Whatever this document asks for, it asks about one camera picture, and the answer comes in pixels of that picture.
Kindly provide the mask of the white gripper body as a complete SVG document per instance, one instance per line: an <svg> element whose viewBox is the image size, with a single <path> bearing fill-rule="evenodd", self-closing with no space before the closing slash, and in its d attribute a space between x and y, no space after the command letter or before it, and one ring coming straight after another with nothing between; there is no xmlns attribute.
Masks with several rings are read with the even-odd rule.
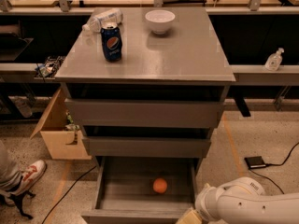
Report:
<svg viewBox="0 0 299 224"><path fill-rule="evenodd" d="M198 193L195 199L195 209L205 221L218 220L216 212L216 192L215 187L205 183L203 189Z"/></svg>

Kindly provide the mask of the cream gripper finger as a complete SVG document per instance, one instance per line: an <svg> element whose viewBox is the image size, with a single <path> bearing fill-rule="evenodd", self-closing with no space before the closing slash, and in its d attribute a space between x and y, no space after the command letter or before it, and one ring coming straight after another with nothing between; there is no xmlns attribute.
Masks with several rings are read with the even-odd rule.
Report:
<svg viewBox="0 0 299 224"><path fill-rule="evenodd" d="M202 224L203 220L199 216L198 212L189 208L176 222L176 224Z"/></svg>

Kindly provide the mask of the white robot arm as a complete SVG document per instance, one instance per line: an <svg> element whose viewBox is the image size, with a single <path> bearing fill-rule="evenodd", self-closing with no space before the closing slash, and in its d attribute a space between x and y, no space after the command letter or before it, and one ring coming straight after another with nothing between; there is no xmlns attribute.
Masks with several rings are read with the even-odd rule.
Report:
<svg viewBox="0 0 299 224"><path fill-rule="evenodd" d="M299 194L269 196L263 186L240 177L218 187L205 184L176 224L204 224L223 220L227 224L299 224Z"/></svg>

